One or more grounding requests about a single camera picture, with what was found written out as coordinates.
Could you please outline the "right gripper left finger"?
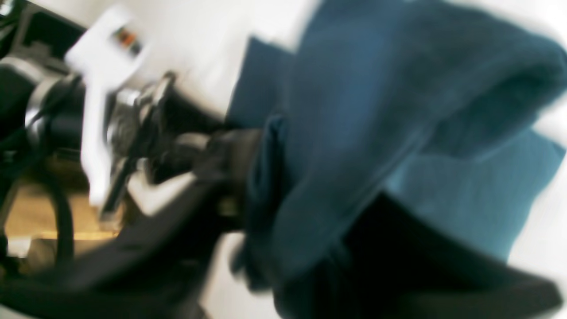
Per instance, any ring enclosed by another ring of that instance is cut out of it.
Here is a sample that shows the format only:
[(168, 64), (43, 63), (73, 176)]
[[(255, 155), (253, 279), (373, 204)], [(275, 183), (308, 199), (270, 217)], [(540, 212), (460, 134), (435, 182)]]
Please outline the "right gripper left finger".
[(1, 286), (1, 304), (37, 319), (204, 319), (199, 305), (221, 233), (241, 222), (260, 129), (214, 135), (196, 180), (156, 214), (71, 263)]

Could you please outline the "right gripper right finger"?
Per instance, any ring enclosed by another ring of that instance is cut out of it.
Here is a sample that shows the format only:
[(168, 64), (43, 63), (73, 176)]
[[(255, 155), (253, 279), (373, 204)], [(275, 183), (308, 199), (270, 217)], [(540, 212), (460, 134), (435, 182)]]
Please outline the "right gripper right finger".
[(274, 297), (284, 319), (547, 319), (563, 304), (553, 281), (442, 236), (385, 195)]

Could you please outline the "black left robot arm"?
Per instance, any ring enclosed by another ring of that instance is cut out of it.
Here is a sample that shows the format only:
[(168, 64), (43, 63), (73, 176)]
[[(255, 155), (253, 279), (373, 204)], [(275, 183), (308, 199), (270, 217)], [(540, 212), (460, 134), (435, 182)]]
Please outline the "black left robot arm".
[(1, 137), (1, 152), (17, 157), (1, 161), (1, 176), (18, 179), (34, 170), (51, 195), (57, 263), (73, 259), (75, 244), (67, 196), (44, 169), (51, 153), (68, 148), (80, 154), (99, 221), (122, 228), (142, 215), (127, 205), (121, 220), (116, 218), (137, 162), (148, 159), (150, 181), (160, 184), (187, 172), (207, 138), (223, 126), (182, 96), (172, 72), (141, 91), (124, 88), (148, 51), (131, 12), (116, 4), (63, 51), (62, 71), (49, 71), (50, 60), (44, 65), (18, 55), (1, 60), (1, 128), (16, 125)]

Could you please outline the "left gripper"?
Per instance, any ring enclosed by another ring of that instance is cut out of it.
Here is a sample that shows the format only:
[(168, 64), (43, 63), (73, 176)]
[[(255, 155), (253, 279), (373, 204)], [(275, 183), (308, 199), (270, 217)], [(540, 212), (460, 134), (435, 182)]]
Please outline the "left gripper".
[(176, 74), (140, 90), (121, 89), (104, 129), (111, 154), (111, 184), (97, 205), (100, 222), (117, 222), (129, 197), (138, 212), (154, 215), (193, 180), (194, 158), (213, 133), (213, 114), (185, 97)]

